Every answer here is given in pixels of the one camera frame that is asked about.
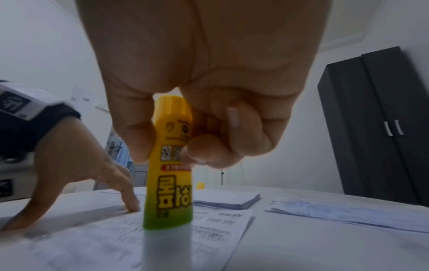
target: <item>stack of paper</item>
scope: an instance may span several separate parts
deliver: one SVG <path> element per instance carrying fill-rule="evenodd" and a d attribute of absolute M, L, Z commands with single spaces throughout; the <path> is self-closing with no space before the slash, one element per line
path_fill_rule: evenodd
<path fill-rule="evenodd" d="M 192 270 L 221 271 L 240 242 L 251 216 L 251 210 L 194 208 Z M 87 221 L 61 231 L 30 230 L 25 235 L 26 242 L 1 251 L 1 270 L 141 270 L 142 221 L 143 213 L 139 212 L 94 223 Z"/>
<path fill-rule="evenodd" d="M 429 233 L 429 209 L 276 197 L 268 212 Z"/>
<path fill-rule="evenodd" d="M 194 191 L 193 204 L 211 208 L 245 210 L 249 209 L 260 198 L 259 192 L 201 189 Z"/>

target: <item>black sleeve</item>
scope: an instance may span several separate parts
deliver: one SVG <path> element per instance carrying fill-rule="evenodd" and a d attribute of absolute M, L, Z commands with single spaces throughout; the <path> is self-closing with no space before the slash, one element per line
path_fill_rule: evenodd
<path fill-rule="evenodd" d="M 66 104 L 46 107 L 30 121 L 0 112 L 0 155 L 34 151 L 40 139 L 67 116 L 80 114 Z"/>

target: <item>cabinet handle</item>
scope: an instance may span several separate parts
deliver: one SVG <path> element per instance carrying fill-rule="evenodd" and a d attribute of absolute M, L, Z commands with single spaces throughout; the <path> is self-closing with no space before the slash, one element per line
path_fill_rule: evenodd
<path fill-rule="evenodd" d="M 398 130 L 398 133 L 400 135 L 404 135 L 404 132 L 401 129 L 401 126 L 399 125 L 399 120 L 395 120 L 395 126 L 396 126 L 396 130 Z"/>
<path fill-rule="evenodd" d="M 390 127 L 387 121 L 384 122 L 384 128 L 386 128 L 387 135 L 389 137 L 393 137 L 392 131 L 390 131 Z"/>

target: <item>hand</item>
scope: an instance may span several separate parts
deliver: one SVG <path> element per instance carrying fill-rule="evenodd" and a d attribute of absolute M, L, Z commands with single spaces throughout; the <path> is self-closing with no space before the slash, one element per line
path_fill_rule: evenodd
<path fill-rule="evenodd" d="M 137 163 L 155 140 L 154 93 L 193 108 L 185 165 L 228 167 L 280 140 L 323 33 L 329 0 L 77 0 L 115 130 Z"/>
<path fill-rule="evenodd" d="M 47 212 L 66 184 L 87 179 L 107 183 L 121 192 L 128 210 L 140 210 L 128 170 L 112 161 L 77 118 L 64 118 L 41 139 L 34 152 L 34 170 L 38 181 L 30 201 L 2 230 L 29 226 Z"/>

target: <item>yellow glue stick cap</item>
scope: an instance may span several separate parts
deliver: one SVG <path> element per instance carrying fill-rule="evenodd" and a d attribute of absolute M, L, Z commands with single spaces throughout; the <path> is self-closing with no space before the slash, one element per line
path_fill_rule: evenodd
<path fill-rule="evenodd" d="M 155 102 L 153 122 L 156 123 L 162 116 L 175 115 L 191 117 L 191 106 L 180 96 L 165 95 Z"/>
<path fill-rule="evenodd" d="M 197 183 L 197 189 L 204 189 L 205 184 L 203 182 Z"/>

